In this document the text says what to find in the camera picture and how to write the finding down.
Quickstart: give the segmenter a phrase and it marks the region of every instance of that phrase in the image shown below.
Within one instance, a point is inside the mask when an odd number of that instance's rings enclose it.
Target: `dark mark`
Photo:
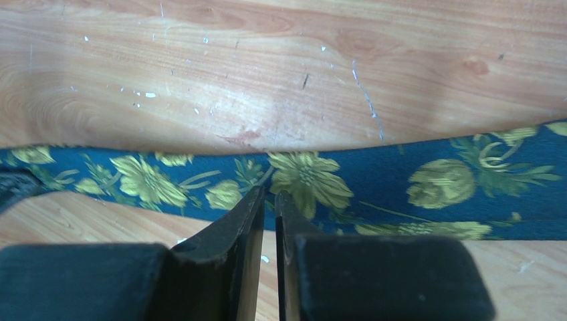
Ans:
[[[309,79],[309,74],[305,75],[305,80],[303,81],[302,89],[305,89],[305,85],[307,84],[307,79]]]

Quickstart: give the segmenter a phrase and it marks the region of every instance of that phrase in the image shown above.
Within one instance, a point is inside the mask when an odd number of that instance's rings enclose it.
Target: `blue fabric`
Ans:
[[[0,150],[0,168],[29,169],[43,192],[214,221],[252,186],[288,191],[328,233],[567,239],[567,122],[336,152],[237,156],[86,147]]]

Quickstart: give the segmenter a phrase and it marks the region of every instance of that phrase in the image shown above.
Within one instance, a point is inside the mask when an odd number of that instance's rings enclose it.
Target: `wood grain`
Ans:
[[[160,242],[174,245],[207,222],[83,195],[27,199],[0,216],[0,247],[14,243]],[[567,241],[467,241],[497,306],[498,320],[565,320]],[[264,233],[256,320],[275,321],[275,234]]]
[[[565,16],[564,0],[5,0],[0,142],[381,145],[353,60],[387,144],[561,118]]]

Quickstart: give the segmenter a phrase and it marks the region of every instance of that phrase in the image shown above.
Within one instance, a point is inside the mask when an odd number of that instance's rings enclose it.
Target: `fabric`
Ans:
[[[75,191],[214,221],[254,185],[289,192],[328,233],[567,239],[567,120],[489,134],[337,152],[193,156],[98,148],[0,150],[44,193]]]

